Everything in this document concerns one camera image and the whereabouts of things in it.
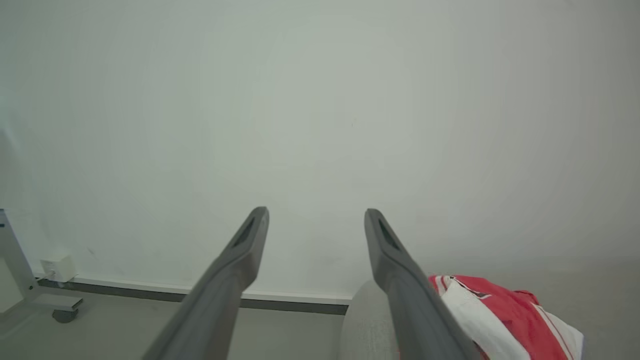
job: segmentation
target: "dark baseboard strip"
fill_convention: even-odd
[[[40,286],[46,288],[61,288],[66,290],[81,291],[84,293],[94,293],[102,295],[115,295],[123,297],[134,297],[137,299],[151,299],[160,301],[181,302],[185,294],[161,293],[159,291],[134,290],[125,288],[115,288],[112,286],[101,286],[91,284],[81,284],[79,282],[55,282],[47,279],[38,281]],[[311,304],[307,302],[287,302],[269,300],[240,300],[240,307],[247,309],[265,309],[279,311],[297,311],[300,313],[317,313],[329,315],[344,315],[347,313],[348,305],[334,304]]]

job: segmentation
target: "white wall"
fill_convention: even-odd
[[[189,286],[259,205],[256,291],[353,294],[368,207],[427,271],[640,255],[637,2],[0,9],[3,206],[33,264]]]

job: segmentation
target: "floor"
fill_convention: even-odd
[[[68,295],[73,291],[62,291]],[[48,310],[0,340],[0,359],[139,359],[179,303],[80,293],[78,317],[60,324]],[[228,359],[336,359],[341,315],[240,309]]]

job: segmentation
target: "white outlet box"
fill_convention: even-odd
[[[45,276],[51,281],[67,282],[77,275],[76,267],[71,261],[71,255],[41,259],[40,264],[42,264]]]

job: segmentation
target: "red fabric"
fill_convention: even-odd
[[[429,277],[429,281],[437,290],[436,277]],[[500,319],[531,359],[566,359],[558,340],[532,305],[538,305],[532,293],[507,290],[481,277],[455,275],[454,281],[474,293]]]

